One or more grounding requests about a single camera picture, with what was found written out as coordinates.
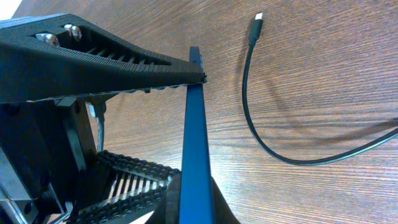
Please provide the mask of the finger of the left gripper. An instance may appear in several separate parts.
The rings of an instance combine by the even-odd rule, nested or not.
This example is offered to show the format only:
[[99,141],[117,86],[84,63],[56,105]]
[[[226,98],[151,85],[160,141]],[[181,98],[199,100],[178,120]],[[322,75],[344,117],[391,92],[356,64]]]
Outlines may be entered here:
[[199,63],[140,48],[73,14],[1,22],[1,103],[204,82]]
[[156,208],[172,177],[180,173],[155,162],[99,152],[77,179],[67,223],[110,223],[128,216],[137,219]]

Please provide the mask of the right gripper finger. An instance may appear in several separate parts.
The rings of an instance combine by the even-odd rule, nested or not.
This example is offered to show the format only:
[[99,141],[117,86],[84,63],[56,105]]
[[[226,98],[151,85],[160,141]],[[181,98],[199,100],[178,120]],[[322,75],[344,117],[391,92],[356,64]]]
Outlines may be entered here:
[[[214,178],[211,178],[213,188],[213,201],[215,207],[215,223],[216,224],[239,224],[239,220],[234,216],[229,205],[224,199],[220,189],[218,188]],[[179,204],[180,204],[180,185],[181,175],[177,174],[172,177],[166,193],[165,199],[165,222],[178,223]]]

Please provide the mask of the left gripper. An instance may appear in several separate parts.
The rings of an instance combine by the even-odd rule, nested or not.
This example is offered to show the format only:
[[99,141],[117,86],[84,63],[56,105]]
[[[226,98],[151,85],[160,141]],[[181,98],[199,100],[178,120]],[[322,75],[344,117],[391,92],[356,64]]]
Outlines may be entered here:
[[43,223],[104,199],[86,103],[1,98],[1,223]]

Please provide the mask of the blue screen Galaxy smartphone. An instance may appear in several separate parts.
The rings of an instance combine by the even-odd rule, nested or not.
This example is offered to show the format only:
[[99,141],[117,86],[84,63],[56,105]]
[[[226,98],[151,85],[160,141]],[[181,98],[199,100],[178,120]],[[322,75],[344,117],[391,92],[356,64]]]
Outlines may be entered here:
[[215,222],[202,83],[187,86],[179,222]]

